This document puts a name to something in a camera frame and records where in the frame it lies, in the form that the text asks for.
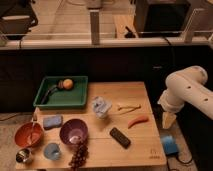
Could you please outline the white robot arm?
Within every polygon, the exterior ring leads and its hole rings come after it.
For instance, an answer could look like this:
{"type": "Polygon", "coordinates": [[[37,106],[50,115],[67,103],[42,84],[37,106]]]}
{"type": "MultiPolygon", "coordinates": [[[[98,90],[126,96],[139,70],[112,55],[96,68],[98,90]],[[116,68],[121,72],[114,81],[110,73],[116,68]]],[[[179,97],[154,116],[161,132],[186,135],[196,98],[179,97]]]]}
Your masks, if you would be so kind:
{"type": "Polygon", "coordinates": [[[208,74],[200,66],[187,67],[166,77],[166,89],[158,100],[158,104],[164,110],[162,114],[164,129],[172,126],[176,114],[185,103],[190,103],[213,120],[213,91],[205,87],[207,80],[208,74]]]}

